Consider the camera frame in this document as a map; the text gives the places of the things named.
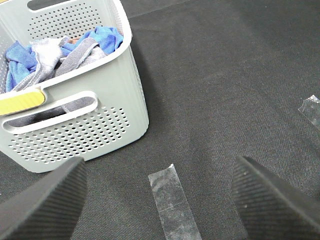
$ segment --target dark gray carpet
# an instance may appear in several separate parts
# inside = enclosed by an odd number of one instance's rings
[[[122,0],[150,127],[86,163],[73,238],[164,240],[148,175],[174,163],[203,240],[244,240],[231,199],[235,157],[250,156],[320,198],[320,132],[297,108],[320,96],[320,2]],[[42,175],[6,156],[3,202]]]

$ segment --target clear tape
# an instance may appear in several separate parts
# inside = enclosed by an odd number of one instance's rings
[[[175,166],[148,178],[166,240],[202,240]]]
[[[315,95],[304,100],[298,110],[320,130],[320,100]]]

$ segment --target perforated basket side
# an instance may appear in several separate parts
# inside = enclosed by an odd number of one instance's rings
[[[130,126],[123,108],[101,106],[68,122],[15,134],[8,147],[18,158],[39,165],[75,156],[88,160],[87,154],[103,151],[102,148],[121,141]]]
[[[33,40],[62,38],[65,35],[76,38],[96,26],[103,26],[101,11],[83,0],[35,13],[28,21],[27,31]]]
[[[107,0],[108,1],[108,5],[111,6],[109,8],[109,14],[110,16],[112,16],[112,19],[114,20],[114,24],[117,27],[119,33],[121,33],[122,35],[124,34],[124,28],[122,25],[122,20],[121,20],[121,16],[117,10],[117,7],[115,5],[115,2],[113,0]]]
[[[6,49],[13,43],[4,27],[0,23],[0,94],[6,92],[6,79],[9,63],[6,61]]]

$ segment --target gray plastic basket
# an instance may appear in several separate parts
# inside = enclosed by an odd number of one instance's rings
[[[0,150],[27,170],[42,173],[54,170],[70,157],[81,156],[87,161],[139,139],[149,119],[130,48],[132,32],[120,1],[69,0],[36,11],[27,7],[28,2],[9,0],[0,4],[0,80],[8,71],[4,52],[15,40],[27,45],[44,37],[75,37],[98,25],[117,27],[124,39],[120,48],[105,58],[32,86],[44,93],[45,102],[0,116]],[[94,101],[27,126],[8,123],[83,97]]]

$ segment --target transparent tape piece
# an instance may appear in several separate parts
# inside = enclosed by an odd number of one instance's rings
[[[304,100],[298,110],[320,130],[320,100],[315,95]]]
[[[148,178],[166,240],[202,240],[175,166]]]

